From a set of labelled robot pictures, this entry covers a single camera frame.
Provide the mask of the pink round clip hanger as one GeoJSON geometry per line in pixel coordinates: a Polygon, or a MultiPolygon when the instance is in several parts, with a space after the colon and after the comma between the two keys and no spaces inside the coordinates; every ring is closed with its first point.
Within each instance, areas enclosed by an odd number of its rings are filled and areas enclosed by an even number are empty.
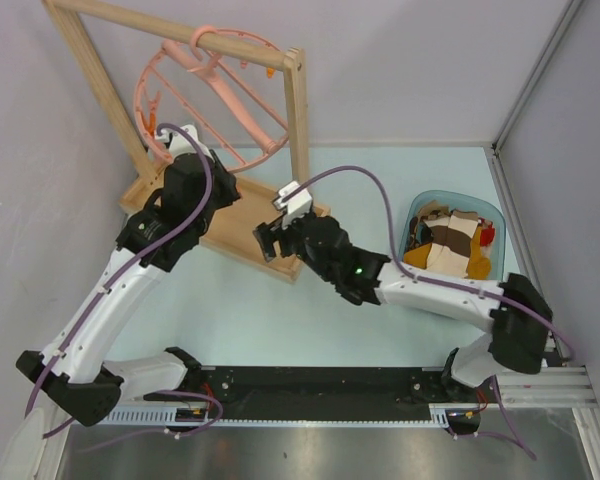
{"type": "Polygon", "coordinates": [[[213,26],[196,29],[185,43],[163,40],[136,82],[136,127],[149,159],[157,165],[175,160],[165,161],[154,141],[155,133],[163,133],[157,126],[173,121],[194,124],[200,142],[217,149],[231,170],[243,172],[266,162],[288,143],[287,115],[277,101],[270,103],[257,91],[266,78],[280,76],[281,71],[201,47],[206,33],[281,52],[255,33],[213,26]]]}

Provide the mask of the cream brown striped sock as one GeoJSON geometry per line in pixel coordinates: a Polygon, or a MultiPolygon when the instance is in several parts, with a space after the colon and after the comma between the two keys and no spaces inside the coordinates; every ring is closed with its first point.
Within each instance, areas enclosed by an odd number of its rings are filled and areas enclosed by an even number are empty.
{"type": "Polygon", "coordinates": [[[426,220],[425,225],[432,234],[426,270],[454,277],[466,277],[471,239],[479,226],[478,214],[453,210],[450,216],[426,220]]]}

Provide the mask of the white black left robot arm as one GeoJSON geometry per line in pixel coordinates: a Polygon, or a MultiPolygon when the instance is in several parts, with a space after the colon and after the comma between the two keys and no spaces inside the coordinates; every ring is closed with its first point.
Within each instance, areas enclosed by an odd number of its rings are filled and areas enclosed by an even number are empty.
{"type": "Polygon", "coordinates": [[[198,245],[214,213],[239,198],[235,176],[214,151],[178,155],[164,171],[163,187],[127,221],[81,309],[43,350],[23,352],[17,369],[85,427],[102,421],[122,400],[159,391],[194,397],[200,364],[179,347],[132,361],[106,356],[148,293],[198,245]]]}

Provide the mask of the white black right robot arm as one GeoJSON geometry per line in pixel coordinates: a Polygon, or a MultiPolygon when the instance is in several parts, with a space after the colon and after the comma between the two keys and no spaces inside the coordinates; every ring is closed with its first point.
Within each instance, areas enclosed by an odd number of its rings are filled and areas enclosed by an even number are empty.
{"type": "Polygon", "coordinates": [[[441,376],[443,393],[464,401],[488,378],[542,369],[552,313],[531,281],[511,273],[501,282],[428,274],[354,246],[339,222],[308,213],[279,217],[254,230],[266,261],[295,257],[354,305],[399,305],[464,321],[481,330],[453,350],[441,376]]]}

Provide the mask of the wooden hanger rack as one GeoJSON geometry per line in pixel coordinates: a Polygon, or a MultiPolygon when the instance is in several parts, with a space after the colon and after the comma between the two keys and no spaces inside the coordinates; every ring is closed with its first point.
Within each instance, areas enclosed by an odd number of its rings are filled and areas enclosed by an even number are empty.
{"type": "Polygon", "coordinates": [[[127,214],[140,210],[150,193],[164,183],[165,170],[174,159],[155,137],[155,122],[161,97],[147,94],[147,81],[154,77],[161,90],[168,91],[218,146],[235,161],[232,172],[244,200],[216,217],[203,238],[206,247],[228,255],[287,283],[298,278],[302,264],[292,258],[263,259],[250,223],[270,220],[272,187],[243,176],[280,151],[289,149],[294,180],[309,178],[308,108],[305,53],[293,48],[280,50],[269,40],[251,32],[212,26],[192,27],[157,16],[134,11],[104,1],[47,1],[44,4],[56,29],[63,36],[79,64],[91,91],[130,156],[137,172],[136,180],[119,200],[127,214]],[[82,21],[90,16],[162,39],[159,51],[142,70],[136,83],[132,110],[126,110],[82,21]],[[210,121],[159,72],[160,61],[169,58],[208,85],[229,109],[245,133],[259,149],[259,156],[246,159],[214,128],[210,121]],[[286,113],[280,115],[228,64],[234,59],[242,65],[255,64],[283,77],[286,113]]]}

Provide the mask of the pile of socks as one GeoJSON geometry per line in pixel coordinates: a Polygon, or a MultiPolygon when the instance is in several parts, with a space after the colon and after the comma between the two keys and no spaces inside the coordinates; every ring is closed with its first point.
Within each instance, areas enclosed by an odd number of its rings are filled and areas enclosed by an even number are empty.
{"type": "Polygon", "coordinates": [[[486,280],[496,237],[491,220],[432,200],[410,219],[402,260],[432,273],[486,280]]]}

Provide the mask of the mustard yellow sock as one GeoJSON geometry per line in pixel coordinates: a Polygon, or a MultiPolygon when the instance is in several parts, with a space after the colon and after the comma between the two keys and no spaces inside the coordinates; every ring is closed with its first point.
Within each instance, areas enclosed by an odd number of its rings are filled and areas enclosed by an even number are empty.
{"type": "Polygon", "coordinates": [[[466,277],[472,280],[486,280],[491,272],[491,261],[481,251],[482,229],[478,227],[471,239],[470,256],[466,267],[466,277]]]}

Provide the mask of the blue plastic sock bin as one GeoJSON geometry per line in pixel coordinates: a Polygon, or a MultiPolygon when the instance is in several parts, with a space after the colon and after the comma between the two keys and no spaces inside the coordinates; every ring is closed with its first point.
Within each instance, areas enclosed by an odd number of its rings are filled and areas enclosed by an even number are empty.
{"type": "Polygon", "coordinates": [[[462,211],[475,211],[480,216],[491,220],[494,223],[497,229],[497,237],[493,244],[493,249],[491,251],[490,257],[492,263],[492,270],[489,277],[486,280],[471,280],[442,275],[438,273],[432,273],[416,267],[414,268],[420,271],[420,273],[424,274],[424,276],[427,278],[436,277],[442,279],[445,282],[463,283],[474,288],[476,288],[480,283],[484,281],[490,281],[493,283],[501,281],[504,275],[504,246],[506,240],[506,225],[504,217],[502,216],[500,211],[492,204],[480,200],[478,198],[460,193],[454,193],[444,190],[428,190],[416,196],[415,200],[413,200],[410,206],[409,213],[407,215],[407,222],[405,225],[404,232],[402,234],[400,246],[398,248],[399,259],[402,260],[403,254],[405,253],[405,247],[408,238],[408,225],[410,219],[417,213],[417,211],[421,207],[423,207],[425,204],[432,200],[436,200],[439,203],[449,205],[451,208],[457,208],[462,211]]]}

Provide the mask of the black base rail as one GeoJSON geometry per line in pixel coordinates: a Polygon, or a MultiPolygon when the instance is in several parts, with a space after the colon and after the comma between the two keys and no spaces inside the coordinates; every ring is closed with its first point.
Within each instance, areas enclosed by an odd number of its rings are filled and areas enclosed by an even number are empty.
{"type": "Polygon", "coordinates": [[[392,422],[449,403],[442,373],[404,367],[198,368],[180,391],[211,392],[226,420],[392,422]]]}

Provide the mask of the aluminium frame profile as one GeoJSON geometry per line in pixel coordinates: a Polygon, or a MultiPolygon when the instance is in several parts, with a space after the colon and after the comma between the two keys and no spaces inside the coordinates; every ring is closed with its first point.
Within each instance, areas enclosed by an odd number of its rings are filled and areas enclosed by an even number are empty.
{"type": "Polygon", "coordinates": [[[492,145],[516,260],[586,368],[574,413],[600,479],[600,1],[569,2],[492,145]]]}

